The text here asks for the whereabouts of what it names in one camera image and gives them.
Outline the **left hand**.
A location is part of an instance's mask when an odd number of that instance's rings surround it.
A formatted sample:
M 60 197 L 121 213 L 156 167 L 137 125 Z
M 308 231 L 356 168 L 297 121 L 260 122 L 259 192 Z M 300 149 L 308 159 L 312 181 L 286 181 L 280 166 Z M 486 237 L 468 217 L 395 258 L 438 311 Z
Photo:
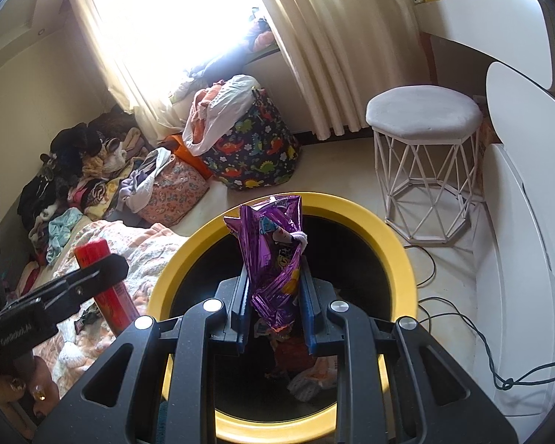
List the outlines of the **left hand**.
M 31 440 L 35 435 L 24 418 L 14 410 L 14 402 L 25 394 L 34 399 L 33 413 L 36 418 L 45 418 L 60 402 L 58 385 L 52 380 L 47 363 L 39 356 L 34 357 L 35 370 L 27 380 L 11 375 L 0 375 L 0 408 L 21 436 Z

